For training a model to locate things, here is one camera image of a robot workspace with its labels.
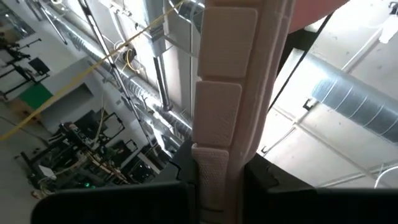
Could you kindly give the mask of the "silver ventilation duct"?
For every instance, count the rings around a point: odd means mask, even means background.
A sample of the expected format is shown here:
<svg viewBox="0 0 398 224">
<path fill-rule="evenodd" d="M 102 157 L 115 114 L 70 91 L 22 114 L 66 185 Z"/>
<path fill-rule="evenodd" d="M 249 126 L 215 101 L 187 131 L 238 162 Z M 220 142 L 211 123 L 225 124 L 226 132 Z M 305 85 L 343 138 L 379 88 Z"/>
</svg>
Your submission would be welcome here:
<svg viewBox="0 0 398 224">
<path fill-rule="evenodd" d="M 324 60 L 308 54 L 319 69 L 311 96 L 373 134 L 398 145 L 398 100 L 365 84 Z"/>
</svg>

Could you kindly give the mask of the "pink slide sandal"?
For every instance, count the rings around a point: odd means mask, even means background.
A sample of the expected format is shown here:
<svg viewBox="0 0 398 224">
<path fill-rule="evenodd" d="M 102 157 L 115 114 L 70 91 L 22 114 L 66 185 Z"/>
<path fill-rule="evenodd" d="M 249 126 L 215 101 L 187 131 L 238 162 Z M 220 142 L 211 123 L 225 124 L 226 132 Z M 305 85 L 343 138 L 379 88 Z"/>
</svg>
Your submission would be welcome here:
<svg viewBox="0 0 398 224">
<path fill-rule="evenodd" d="M 244 166 L 261 141 L 286 38 L 348 1 L 205 1 L 192 133 L 201 222 L 242 224 Z"/>
</svg>

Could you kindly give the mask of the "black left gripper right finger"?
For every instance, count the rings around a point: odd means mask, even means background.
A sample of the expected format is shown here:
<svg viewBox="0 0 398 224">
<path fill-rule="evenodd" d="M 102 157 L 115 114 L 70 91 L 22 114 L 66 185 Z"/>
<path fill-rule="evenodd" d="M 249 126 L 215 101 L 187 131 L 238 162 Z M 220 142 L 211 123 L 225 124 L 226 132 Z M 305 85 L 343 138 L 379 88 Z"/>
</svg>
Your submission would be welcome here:
<svg viewBox="0 0 398 224">
<path fill-rule="evenodd" d="M 304 224 L 294 212 L 271 208 L 267 194 L 309 189 L 310 184 L 255 155 L 244 168 L 243 224 Z"/>
</svg>

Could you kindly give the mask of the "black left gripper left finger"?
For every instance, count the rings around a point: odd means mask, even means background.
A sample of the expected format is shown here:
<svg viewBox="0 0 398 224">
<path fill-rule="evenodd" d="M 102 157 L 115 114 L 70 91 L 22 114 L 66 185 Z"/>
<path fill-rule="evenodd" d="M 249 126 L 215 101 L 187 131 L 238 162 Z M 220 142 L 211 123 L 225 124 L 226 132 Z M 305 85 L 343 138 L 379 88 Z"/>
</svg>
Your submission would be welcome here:
<svg viewBox="0 0 398 224">
<path fill-rule="evenodd" d="M 188 185 L 190 224 L 199 224 L 198 168 L 192 156 L 192 146 L 192 139 L 186 139 L 175 153 L 171 163 L 178 169 L 175 178 Z"/>
</svg>

